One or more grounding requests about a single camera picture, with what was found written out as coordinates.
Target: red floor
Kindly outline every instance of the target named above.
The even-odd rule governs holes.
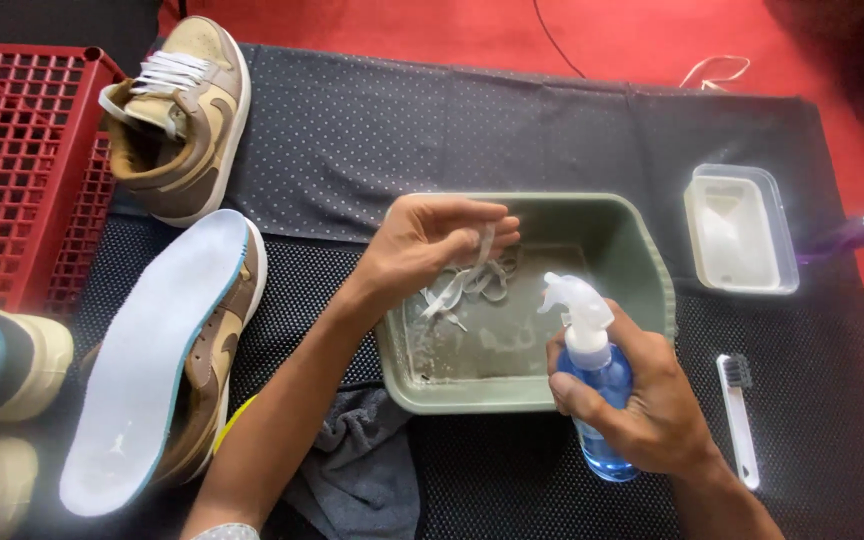
[[[176,0],[166,0],[175,4]],[[572,75],[531,0],[188,0],[244,43],[396,60]],[[589,79],[676,86],[709,56],[751,67],[733,92],[799,94],[819,106],[842,203],[864,214],[864,125],[830,74],[809,61],[761,0],[538,0],[558,45]],[[163,35],[174,7],[159,14]],[[864,281],[864,250],[858,253]]]

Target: shoe cleaning brush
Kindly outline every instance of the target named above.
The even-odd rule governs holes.
[[[721,354],[716,360],[719,381],[722,383],[722,397],[726,402],[728,430],[731,432],[732,449],[735,451],[735,472],[749,489],[759,487],[759,465],[752,446],[752,432],[749,417],[745,412],[743,388],[752,386],[752,373],[749,360],[742,354]]]

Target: hand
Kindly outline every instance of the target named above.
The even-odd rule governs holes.
[[[615,315],[608,339],[625,353],[633,376],[626,407],[616,409],[572,374],[556,372],[565,347],[563,329],[545,346],[558,412],[598,430],[622,458],[643,471],[687,479],[720,466],[722,454],[666,338],[643,331],[617,303],[606,302]]]
[[[457,196],[399,197],[346,286],[385,313],[426,288],[452,263],[474,261],[479,230],[495,224],[488,257],[519,241],[519,218],[502,204]]]

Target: microfiber towel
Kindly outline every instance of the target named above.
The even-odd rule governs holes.
[[[340,392],[283,499],[328,540],[413,538],[420,501],[402,410],[385,388]]]

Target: black cable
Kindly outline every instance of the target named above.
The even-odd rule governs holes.
[[[542,25],[542,30],[545,30],[546,37],[548,37],[549,42],[552,43],[552,46],[555,47],[555,50],[558,51],[558,55],[561,56],[561,59],[564,60],[570,68],[572,68],[572,71],[575,71],[579,74],[579,77],[585,79],[586,74],[583,73],[582,70],[576,67],[575,64],[569,60],[569,57],[566,56],[566,53],[562,52],[562,48],[559,47],[559,43],[555,42],[555,37],[552,36],[552,33],[549,32],[548,27],[546,27],[546,21],[543,20],[543,14],[539,11],[539,0],[532,0],[532,5],[535,6],[535,16],[538,17],[538,23]]]

